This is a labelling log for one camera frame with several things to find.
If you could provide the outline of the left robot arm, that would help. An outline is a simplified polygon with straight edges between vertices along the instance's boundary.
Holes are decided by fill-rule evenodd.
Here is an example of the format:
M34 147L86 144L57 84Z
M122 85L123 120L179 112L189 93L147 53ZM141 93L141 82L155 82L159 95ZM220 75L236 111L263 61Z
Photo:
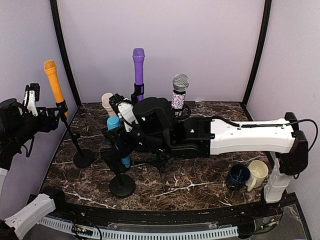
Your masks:
M0 182L3 184L11 168L13 158L22 153L27 141L34 141L37 133L49 133L57 129L59 120L68 111L65 101L53 108L38 107L34 116L15 98L0 104ZM2 240L21 240L47 214L54 212L60 218L71 213L65 193L55 187L46 187L20 211L0 222Z

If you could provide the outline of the black stand of orange microphone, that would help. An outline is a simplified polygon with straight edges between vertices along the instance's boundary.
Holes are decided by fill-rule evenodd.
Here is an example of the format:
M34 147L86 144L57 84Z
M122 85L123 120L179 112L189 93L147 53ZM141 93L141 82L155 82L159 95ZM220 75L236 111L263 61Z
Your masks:
M80 147L77 136L73 134L70 126L68 125L67 117L66 122L63 123L70 135L73 145L76 148L76 153L73 156L74 165L80 169L89 167L95 161L95 154L90 149Z

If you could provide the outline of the beige microphone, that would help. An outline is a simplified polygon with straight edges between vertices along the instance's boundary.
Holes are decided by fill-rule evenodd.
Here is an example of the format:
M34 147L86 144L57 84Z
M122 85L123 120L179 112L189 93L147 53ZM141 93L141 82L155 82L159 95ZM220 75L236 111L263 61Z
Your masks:
M117 116L117 114L115 113L115 111L113 110L113 108L111 107L111 105L109 103L109 100L112 96L113 96L112 93L107 92L107 93L103 94L101 97L102 107L107 111L107 114L109 117Z

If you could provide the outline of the black stand of blue microphone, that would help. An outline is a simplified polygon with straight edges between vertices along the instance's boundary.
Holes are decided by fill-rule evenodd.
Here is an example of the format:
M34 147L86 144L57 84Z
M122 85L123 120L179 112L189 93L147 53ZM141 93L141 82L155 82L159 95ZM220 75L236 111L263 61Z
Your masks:
M110 148L114 148L114 147L116 147L116 144L111 143ZM116 198L119 198L119 199L124 199L129 197L134 193L135 189L136 189L136 183L134 179L129 175L122 174L121 171L120 173L115 174L115 177L113 177L112 180L109 182L110 192Z

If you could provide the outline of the blue microphone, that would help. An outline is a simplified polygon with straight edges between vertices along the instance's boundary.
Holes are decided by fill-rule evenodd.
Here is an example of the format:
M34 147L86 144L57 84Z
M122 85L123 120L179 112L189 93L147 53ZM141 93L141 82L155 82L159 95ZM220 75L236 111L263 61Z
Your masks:
M107 130L111 131L114 136L114 143L118 150L123 152L123 156L120 158L121 163L126 169L131 167L131 157L129 153L129 148L125 146L123 140L121 139L123 133L125 133L125 128L118 116L111 116L106 121Z

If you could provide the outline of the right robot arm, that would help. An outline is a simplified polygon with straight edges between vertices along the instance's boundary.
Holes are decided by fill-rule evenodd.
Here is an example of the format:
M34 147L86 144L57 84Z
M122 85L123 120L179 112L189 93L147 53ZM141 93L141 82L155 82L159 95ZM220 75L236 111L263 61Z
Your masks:
M308 166L312 145L294 113L271 121L232 121L222 116L178 117L165 98L148 97L138 102L115 94L109 104L119 117L116 128L102 133L111 143L100 154L115 176L110 192L126 198L136 188L134 179L123 174L121 159L142 148L156 155L160 169L169 158L200 158L232 152L274 152L276 160L255 213L266 217L282 198L291 179Z

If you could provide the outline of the orange microphone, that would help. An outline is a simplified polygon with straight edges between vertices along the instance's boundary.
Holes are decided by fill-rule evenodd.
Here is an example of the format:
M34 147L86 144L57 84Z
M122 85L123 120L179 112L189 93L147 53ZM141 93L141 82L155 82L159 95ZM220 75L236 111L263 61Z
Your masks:
M44 62L44 72L46 73L55 101L58 106L62 106L64 109L64 115L68 117L68 107L64 99L61 86L57 74L57 66L53 59Z

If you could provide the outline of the black stand of purple microphone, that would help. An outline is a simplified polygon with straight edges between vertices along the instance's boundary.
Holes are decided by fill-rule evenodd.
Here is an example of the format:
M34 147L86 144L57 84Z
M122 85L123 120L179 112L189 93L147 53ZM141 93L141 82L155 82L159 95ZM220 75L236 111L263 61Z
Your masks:
M144 99L144 84L134 84L134 92L131 94L131 101L136 104Z

